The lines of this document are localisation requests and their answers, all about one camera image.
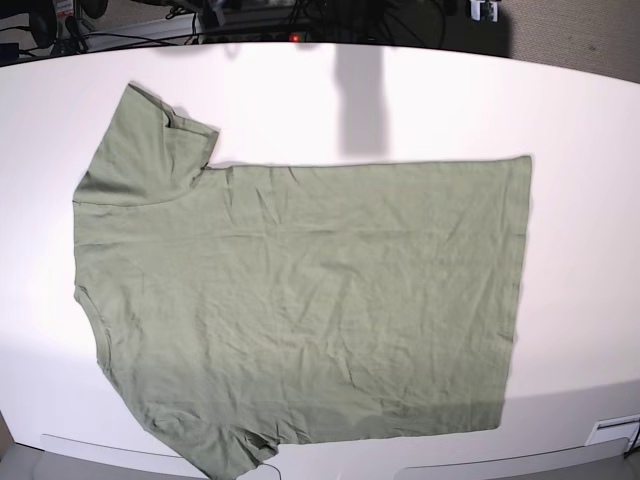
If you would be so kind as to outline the green T-shirt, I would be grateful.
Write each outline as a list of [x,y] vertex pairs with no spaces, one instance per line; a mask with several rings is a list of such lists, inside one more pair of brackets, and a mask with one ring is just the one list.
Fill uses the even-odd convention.
[[531,158],[214,168],[217,140],[128,85],[73,195],[75,298],[141,426],[211,479],[497,428]]

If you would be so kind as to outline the black power strip red light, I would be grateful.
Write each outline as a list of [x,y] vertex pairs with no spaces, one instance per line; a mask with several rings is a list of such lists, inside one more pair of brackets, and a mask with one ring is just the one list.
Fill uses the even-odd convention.
[[203,36],[200,44],[226,44],[226,43],[311,43],[316,40],[312,32],[307,31],[268,31],[268,32],[219,32]]

